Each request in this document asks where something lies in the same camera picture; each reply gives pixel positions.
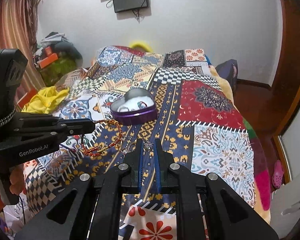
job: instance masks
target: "white wall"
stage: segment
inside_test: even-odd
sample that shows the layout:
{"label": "white wall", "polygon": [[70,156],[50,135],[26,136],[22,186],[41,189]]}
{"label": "white wall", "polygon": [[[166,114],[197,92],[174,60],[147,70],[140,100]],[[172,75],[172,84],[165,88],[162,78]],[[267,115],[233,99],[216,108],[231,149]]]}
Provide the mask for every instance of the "white wall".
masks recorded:
{"label": "white wall", "polygon": [[286,150],[292,178],[295,178],[300,173],[300,109],[282,135],[282,143]]}
{"label": "white wall", "polygon": [[42,0],[38,40],[65,33],[84,66],[103,46],[147,41],[155,52],[203,48],[213,65],[236,59],[239,78],[272,83],[281,48],[280,0],[151,0],[140,23],[108,0]]}

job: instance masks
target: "patchwork bedspread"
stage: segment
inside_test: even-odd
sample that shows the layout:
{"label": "patchwork bedspread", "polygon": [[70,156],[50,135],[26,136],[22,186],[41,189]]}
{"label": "patchwork bedspread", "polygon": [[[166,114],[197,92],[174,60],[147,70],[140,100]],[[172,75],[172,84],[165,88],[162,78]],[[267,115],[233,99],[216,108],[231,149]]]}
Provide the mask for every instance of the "patchwork bedspread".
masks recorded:
{"label": "patchwork bedspread", "polygon": [[[134,147],[133,138],[152,143],[159,138],[175,162],[197,174],[217,173],[269,222],[270,184],[261,144],[234,106],[228,82],[208,65],[203,49],[162,55],[120,46],[104,48],[93,66],[71,84],[69,96],[54,115],[111,118],[111,103],[137,87],[154,96],[157,120],[124,126],[128,138],[105,156],[83,156],[79,136],[71,136],[58,152],[26,163],[29,210],[40,211],[81,174],[94,177],[121,163]],[[100,125],[85,136],[85,143],[104,147],[117,136],[117,128]],[[119,239],[177,238],[175,196],[155,189],[153,152],[145,152],[142,190],[122,198]]]}

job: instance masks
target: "curtain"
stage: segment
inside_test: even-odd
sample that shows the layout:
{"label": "curtain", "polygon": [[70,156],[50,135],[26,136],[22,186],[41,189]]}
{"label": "curtain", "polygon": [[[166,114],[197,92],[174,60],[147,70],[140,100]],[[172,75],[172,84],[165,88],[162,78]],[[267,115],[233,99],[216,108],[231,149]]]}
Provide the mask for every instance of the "curtain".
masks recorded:
{"label": "curtain", "polygon": [[32,61],[36,50],[36,25],[36,1],[0,0],[0,49],[20,49],[28,59],[16,101],[31,89],[45,86]]}

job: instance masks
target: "baseboard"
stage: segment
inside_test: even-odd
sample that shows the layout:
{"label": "baseboard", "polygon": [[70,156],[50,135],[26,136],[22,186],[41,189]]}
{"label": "baseboard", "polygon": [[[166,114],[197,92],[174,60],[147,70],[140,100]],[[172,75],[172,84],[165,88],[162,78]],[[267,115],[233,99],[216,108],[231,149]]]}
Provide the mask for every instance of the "baseboard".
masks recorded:
{"label": "baseboard", "polygon": [[288,182],[290,182],[292,180],[292,174],[291,174],[291,169],[289,166],[288,157],[283,148],[281,136],[276,135],[276,136],[273,136],[272,139],[273,139],[275,147],[278,151],[281,165],[284,170],[284,180],[285,180],[285,183],[287,184]]}
{"label": "baseboard", "polygon": [[269,84],[255,82],[255,81],[251,81],[251,80],[245,80],[245,79],[237,79],[237,84],[249,85],[249,86],[254,86],[254,87],[261,87],[261,88],[266,88],[268,90],[271,89]]}

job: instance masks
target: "pink crocs clog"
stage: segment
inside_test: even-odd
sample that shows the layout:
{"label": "pink crocs clog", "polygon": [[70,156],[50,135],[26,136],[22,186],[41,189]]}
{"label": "pink crocs clog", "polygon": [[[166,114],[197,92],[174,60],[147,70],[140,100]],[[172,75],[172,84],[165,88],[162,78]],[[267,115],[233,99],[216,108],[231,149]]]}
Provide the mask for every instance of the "pink crocs clog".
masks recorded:
{"label": "pink crocs clog", "polygon": [[279,189],[282,184],[284,171],[281,165],[281,162],[277,160],[274,164],[274,172],[272,175],[272,185],[274,188]]}

